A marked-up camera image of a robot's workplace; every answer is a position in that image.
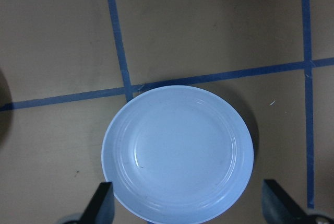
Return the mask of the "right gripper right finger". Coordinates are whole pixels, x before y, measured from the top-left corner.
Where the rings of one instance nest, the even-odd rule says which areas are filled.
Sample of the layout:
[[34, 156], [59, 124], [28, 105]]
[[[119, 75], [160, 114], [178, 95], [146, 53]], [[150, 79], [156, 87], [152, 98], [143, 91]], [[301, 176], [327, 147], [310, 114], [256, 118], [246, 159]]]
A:
[[263, 180], [261, 208], [266, 223], [310, 223], [305, 211], [273, 179]]

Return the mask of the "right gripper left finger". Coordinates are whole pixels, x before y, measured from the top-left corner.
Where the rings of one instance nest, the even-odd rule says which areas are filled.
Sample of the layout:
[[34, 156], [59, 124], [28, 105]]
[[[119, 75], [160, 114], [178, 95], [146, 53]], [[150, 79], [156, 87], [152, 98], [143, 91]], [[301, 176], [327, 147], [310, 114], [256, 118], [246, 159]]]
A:
[[113, 184], [100, 183], [81, 216], [81, 223], [113, 223], [114, 215]]

